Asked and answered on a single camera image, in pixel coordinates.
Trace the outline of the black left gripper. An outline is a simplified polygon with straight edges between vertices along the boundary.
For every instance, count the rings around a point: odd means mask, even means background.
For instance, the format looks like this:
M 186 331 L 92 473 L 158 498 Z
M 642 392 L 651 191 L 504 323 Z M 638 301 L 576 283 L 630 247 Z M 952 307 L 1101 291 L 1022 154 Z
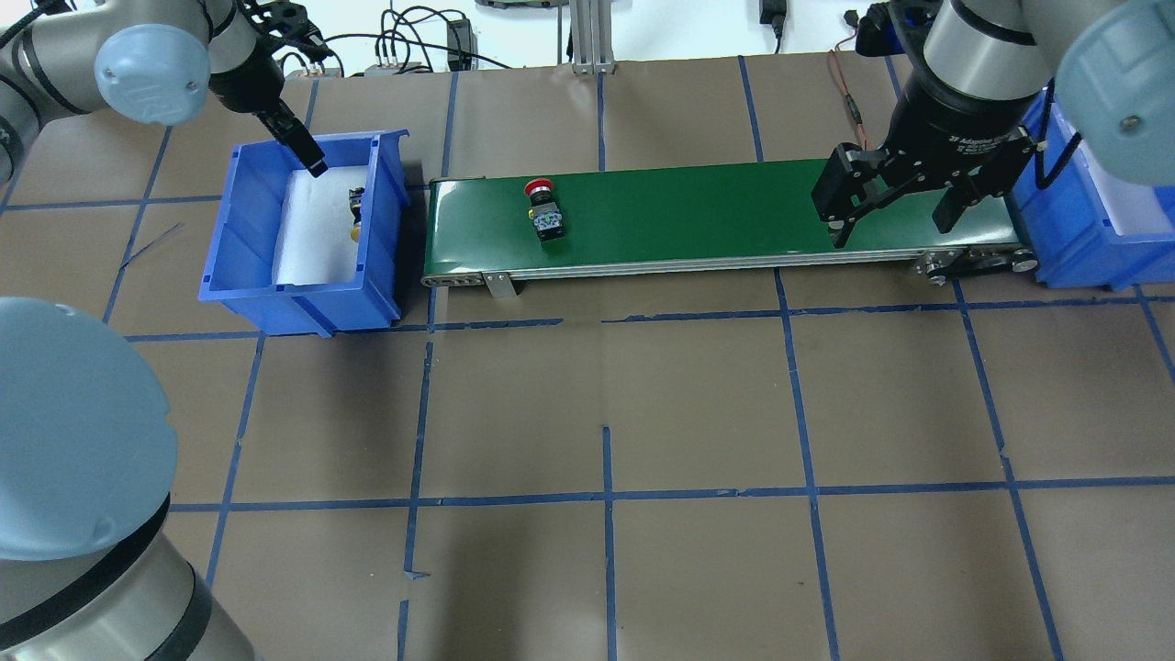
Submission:
M 297 1 L 210 1 L 213 33 L 208 45 L 209 89 L 226 109 L 251 114 L 278 146 L 320 177 L 328 171 L 316 140 L 282 100 L 286 73 L 277 50 L 297 50 L 321 65 L 334 55 L 318 25 Z

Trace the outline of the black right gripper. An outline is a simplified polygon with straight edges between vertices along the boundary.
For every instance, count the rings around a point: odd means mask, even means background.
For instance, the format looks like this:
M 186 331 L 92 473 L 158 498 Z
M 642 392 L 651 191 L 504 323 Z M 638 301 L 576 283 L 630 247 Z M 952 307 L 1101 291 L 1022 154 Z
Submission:
M 1023 126 L 986 146 L 961 137 L 947 137 L 940 146 L 924 139 L 906 148 L 875 150 L 841 142 L 817 177 L 811 202 L 819 218 L 831 223 L 835 250 L 846 247 L 865 215 L 907 194 L 945 191 L 932 220 L 936 231 L 948 234 L 979 201 L 1010 193 L 1038 151 L 1038 139 Z

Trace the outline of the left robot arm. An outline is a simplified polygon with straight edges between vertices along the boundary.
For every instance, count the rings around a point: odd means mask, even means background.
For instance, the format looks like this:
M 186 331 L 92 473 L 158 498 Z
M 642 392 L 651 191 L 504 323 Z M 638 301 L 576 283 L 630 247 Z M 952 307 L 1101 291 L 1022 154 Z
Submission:
M 197 119 L 210 96 L 261 121 L 318 176 L 325 155 L 283 101 L 281 49 L 315 63 L 334 54 L 295 1 L 99 1 L 86 9 L 35 1 L 4 28 L 4 183 L 55 120 L 112 109 L 173 127 Z

